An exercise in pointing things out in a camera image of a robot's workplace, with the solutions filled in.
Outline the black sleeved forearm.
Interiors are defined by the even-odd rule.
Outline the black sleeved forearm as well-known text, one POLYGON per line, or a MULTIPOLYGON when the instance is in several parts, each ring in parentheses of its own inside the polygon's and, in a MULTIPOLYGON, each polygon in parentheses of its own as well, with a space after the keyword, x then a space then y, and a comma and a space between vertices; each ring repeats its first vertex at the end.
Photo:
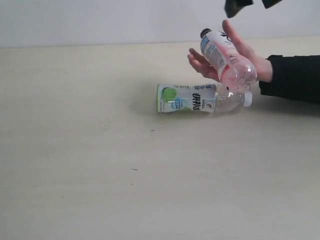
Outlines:
POLYGON ((271 82, 259 82, 262 95, 320 103, 319 55, 271 55, 267 60, 272 66, 272 78, 271 82))

